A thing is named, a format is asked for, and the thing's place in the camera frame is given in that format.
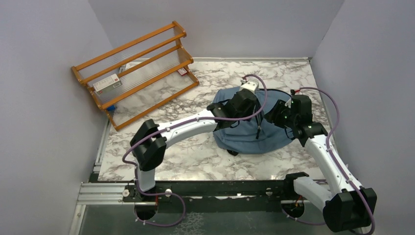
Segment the wooden rack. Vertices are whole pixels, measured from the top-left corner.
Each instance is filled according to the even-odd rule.
[[[167,40],[164,40],[166,34],[171,32],[173,33],[173,36],[169,37]],[[78,66],[73,66],[72,71],[75,74],[76,79],[88,89],[98,108],[106,113],[112,125],[118,131],[144,115],[161,107],[177,96],[189,91],[191,88],[199,85],[199,81],[189,70],[188,65],[193,63],[193,58],[182,46],[180,39],[183,37],[186,37],[185,30],[176,21],[173,21],[171,24],[166,25],[154,32],[110,50]],[[156,38],[159,41],[160,39],[164,41],[142,50],[140,43],[148,39],[157,40]],[[169,44],[172,45],[169,49],[165,50],[162,48],[169,47]],[[128,63],[133,62],[142,56],[145,56],[151,52],[158,52],[159,50],[162,50],[162,52],[124,71],[119,71],[120,67],[126,66]],[[187,85],[181,90],[175,92],[170,97],[154,103],[154,105],[147,107],[145,110],[142,110],[140,113],[127,121],[123,121],[122,123],[115,122],[113,114],[107,110],[108,108],[113,105],[116,106],[116,104],[120,101],[130,97],[133,94],[139,93],[144,88],[151,86],[161,79],[173,76],[173,74],[178,73],[177,70],[181,68],[184,68],[187,71],[187,74],[183,79],[188,79],[191,83],[190,85]],[[94,90],[93,83],[112,74],[117,74],[122,85],[114,88],[108,94],[99,95]]]

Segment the blue object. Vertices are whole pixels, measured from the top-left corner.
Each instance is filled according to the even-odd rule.
[[[110,107],[107,108],[107,111],[114,111],[115,110],[115,105],[111,105]]]
[[[231,99],[239,87],[219,90],[213,99],[213,103]],[[261,105],[264,103],[265,93],[260,90],[256,93]],[[290,96],[278,90],[268,90],[268,99],[263,112],[268,113],[277,100],[289,100]],[[250,121],[240,121],[240,124],[235,128],[225,128],[213,132],[213,137],[220,148],[234,151],[242,154],[262,154],[267,153],[286,146],[291,143],[284,131],[284,129],[274,126],[265,119],[261,122],[261,130],[257,137],[258,124],[255,118]]]

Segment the marble tabletop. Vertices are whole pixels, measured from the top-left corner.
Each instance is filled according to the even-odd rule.
[[[121,158],[141,124],[152,118],[155,123],[173,121],[206,108],[219,89],[240,86],[240,78],[253,73],[265,81],[267,88],[289,91],[298,87],[316,87],[308,61],[265,62],[194,62],[190,70],[200,85],[170,101],[135,123],[116,131],[111,127],[99,172],[99,181],[128,181],[134,177],[132,165]],[[328,120],[315,91],[307,91],[313,102],[314,119],[329,130]],[[144,97],[152,97],[148,91]],[[157,180],[269,180],[283,179],[288,173],[304,171],[314,179],[323,174],[299,141],[259,155],[230,155],[219,148],[212,133],[204,133],[181,141],[166,150],[163,163],[156,168]]]

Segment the backpack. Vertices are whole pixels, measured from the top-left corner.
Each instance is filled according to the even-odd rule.
[[[219,90],[213,99],[213,103],[226,102],[231,99],[239,87]],[[234,123],[231,128],[220,129],[213,132],[216,143],[222,149],[226,149],[230,154],[236,156],[242,154],[263,154],[286,146],[291,143],[287,129],[274,126],[263,119],[264,113],[269,112],[277,100],[287,101],[290,95],[276,89],[267,89],[268,98],[262,112],[250,121],[240,121]],[[263,104],[265,92],[260,89],[256,94],[257,105]]]

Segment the wall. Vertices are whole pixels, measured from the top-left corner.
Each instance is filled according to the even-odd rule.
[[[0,234],[67,234],[105,121],[70,66],[111,44],[86,0],[2,0],[0,41]]]
[[[378,195],[378,235],[415,232],[414,12],[411,0],[346,0],[311,63],[340,107],[343,160]]]
[[[311,57],[343,0],[89,0],[114,47],[176,20],[194,57]]]

